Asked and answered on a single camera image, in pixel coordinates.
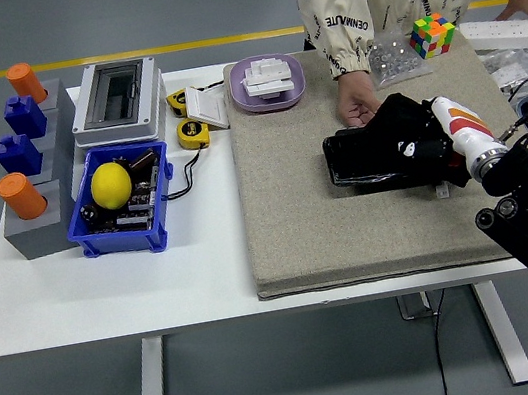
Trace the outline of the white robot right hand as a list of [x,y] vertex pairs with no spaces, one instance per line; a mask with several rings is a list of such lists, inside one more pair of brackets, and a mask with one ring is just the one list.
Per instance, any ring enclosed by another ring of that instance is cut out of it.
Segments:
[[458,102],[437,96],[422,101],[421,108],[428,119],[420,137],[413,133],[396,145],[404,158],[447,162],[459,155],[472,166],[508,152],[506,144],[494,137],[477,113]]

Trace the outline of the person's right hand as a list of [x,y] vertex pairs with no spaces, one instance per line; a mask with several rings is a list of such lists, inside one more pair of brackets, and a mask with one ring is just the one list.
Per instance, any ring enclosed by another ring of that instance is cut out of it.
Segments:
[[341,121],[348,128],[366,126],[381,105],[369,74],[363,70],[344,73],[337,78],[337,85],[337,110]]

